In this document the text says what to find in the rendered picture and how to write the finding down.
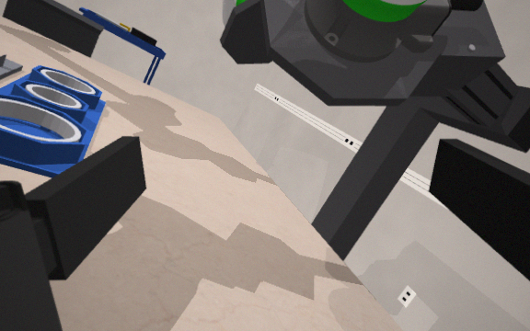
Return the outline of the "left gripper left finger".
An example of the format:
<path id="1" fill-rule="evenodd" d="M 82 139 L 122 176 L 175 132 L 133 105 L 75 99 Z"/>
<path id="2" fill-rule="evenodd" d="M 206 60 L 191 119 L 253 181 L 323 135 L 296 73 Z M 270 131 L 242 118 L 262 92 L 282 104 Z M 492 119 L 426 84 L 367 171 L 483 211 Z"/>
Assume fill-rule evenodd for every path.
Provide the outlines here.
<path id="1" fill-rule="evenodd" d="M 63 331 L 49 280 L 67 280 L 145 190 L 139 136 L 26 194 L 0 181 L 0 331 Z"/>

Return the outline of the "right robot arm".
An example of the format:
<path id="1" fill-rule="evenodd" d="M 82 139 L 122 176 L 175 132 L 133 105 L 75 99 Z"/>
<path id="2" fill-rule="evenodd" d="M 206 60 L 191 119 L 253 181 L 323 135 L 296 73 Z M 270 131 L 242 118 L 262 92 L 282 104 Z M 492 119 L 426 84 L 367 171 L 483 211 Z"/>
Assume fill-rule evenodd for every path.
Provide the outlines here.
<path id="1" fill-rule="evenodd" d="M 233 8 L 246 0 L 223 0 L 223 23 L 226 25 Z"/>

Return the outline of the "blue pallet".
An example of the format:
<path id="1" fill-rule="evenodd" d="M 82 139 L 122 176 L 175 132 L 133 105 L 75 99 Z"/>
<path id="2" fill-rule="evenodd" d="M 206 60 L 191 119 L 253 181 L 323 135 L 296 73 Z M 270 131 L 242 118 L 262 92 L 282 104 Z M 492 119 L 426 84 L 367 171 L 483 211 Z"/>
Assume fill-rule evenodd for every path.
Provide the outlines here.
<path id="1" fill-rule="evenodd" d="M 69 75 L 92 87 L 96 93 L 95 95 L 91 95 L 77 92 L 69 87 L 55 83 L 45 75 L 41 74 L 40 70 L 52 70 L 61 74 Z M 82 104 L 82 107 L 81 109 L 65 108 L 39 97 L 34 97 L 25 89 L 25 86 L 27 85 L 46 86 L 63 92 L 76 99 Z M 89 82 L 66 72 L 41 65 L 32 68 L 30 74 L 1 87 L 0 98 L 16 100 L 57 114 L 73 123 L 76 128 L 80 130 L 81 138 L 79 143 L 43 142 L 0 128 L 0 164 L 12 166 L 46 177 L 55 177 L 67 168 L 82 161 L 106 104 L 105 101 L 100 100 L 101 95 L 102 92 L 92 86 Z M 58 133 L 26 120 L 0 117 L 0 124 L 9 129 L 21 131 L 30 135 L 47 139 L 63 139 Z"/>

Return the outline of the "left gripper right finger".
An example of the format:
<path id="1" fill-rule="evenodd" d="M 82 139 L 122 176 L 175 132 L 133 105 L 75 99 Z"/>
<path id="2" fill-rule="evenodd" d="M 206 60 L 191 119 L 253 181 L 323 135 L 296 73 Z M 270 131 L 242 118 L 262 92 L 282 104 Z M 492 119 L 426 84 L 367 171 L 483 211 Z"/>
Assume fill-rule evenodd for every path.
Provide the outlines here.
<path id="1" fill-rule="evenodd" d="M 429 192 L 530 281 L 530 173 L 440 139 Z"/>

